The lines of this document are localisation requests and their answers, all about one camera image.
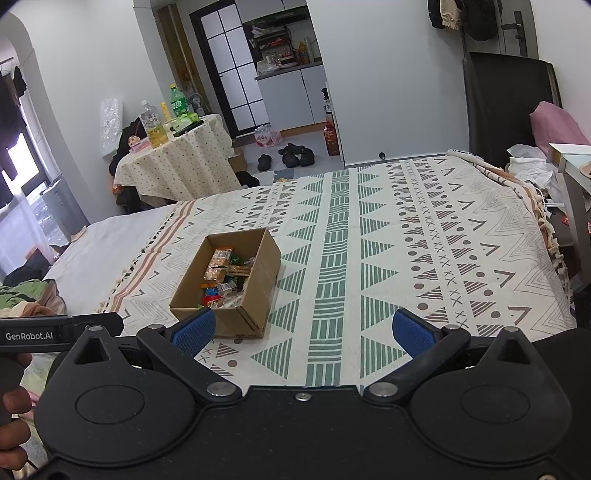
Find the finger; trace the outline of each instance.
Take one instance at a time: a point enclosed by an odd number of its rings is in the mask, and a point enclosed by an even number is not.
[[[26,368],[29,365],[31,365],[31,362],[33,361],[33,356],[30,353],[19,353],[17,355],[17,360],[23,368]]]
[[[25,463],[27,463],[27,453],[22,447],[0,452],[0,468],[18,471],[25,466]]]
[[[31,438],[31,430],[22,420],[14,420],[0,427],[0,450],[10,450]]]
[[[31,411],[31,397],[24,387],[18,387],[4,394],[4,406],[10,413]]]

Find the slipper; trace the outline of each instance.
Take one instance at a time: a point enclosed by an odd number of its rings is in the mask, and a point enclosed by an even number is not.
[[[272,158],[269,155],[263,154],[259,157],[258,171],[267,171],[271,168]]]
[[[279,155],[285,155],[286,153],[293,153],[294,155],[301,155],[301,153],[305,150],[304,145],[294,145],[293,143],[288,143],[286,147],[279,150]]]
[[[300,159],[297,158],[293,153],[286,152],[283,155],[283,163],[287,168],[294,168],[300,166]]]
[[[301,153],[300,167],[309,167],[310,165],[314,165],[314,152],[309,148],[305,148]]]

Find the chair backrest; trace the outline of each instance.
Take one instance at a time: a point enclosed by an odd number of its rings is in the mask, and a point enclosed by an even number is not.
[[[526,57],[468,52],[463,62],[470,150],[504,168],[507,148],[535,146],[530,114],[540,102],[562,107],[550,63]]]

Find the white cabinet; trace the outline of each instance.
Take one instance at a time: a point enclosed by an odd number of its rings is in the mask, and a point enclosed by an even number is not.
[[[326,121],[324,93],[322,93],[322,89],[326,88],[326,73],[324,72],[324,66],[318,65],[317,67],[302,69],[301,75],[304,77],[304,85],[306,86],[310,107],[312,108],[314,123],[324,123]]]
[[[281,0],[236,0],[242,23],[285,10]]]
[[[285,9],[289,10],[295,7],[305,7],[307,5],[306,0],[283,0]]]
[[[314,123],[300,70],[262,79],[258,84],[273,128],[287,130]]]

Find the water bottle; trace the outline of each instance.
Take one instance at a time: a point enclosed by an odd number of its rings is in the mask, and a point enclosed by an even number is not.
[[[139,118],[150,139],[152,148],[164,145],[168,141],[168,135],[166,134],[164,125],[160,121],[158,111],[155,107],[148,105],[147,100],[142,101],[142,106],[145,110],[139,115]]]

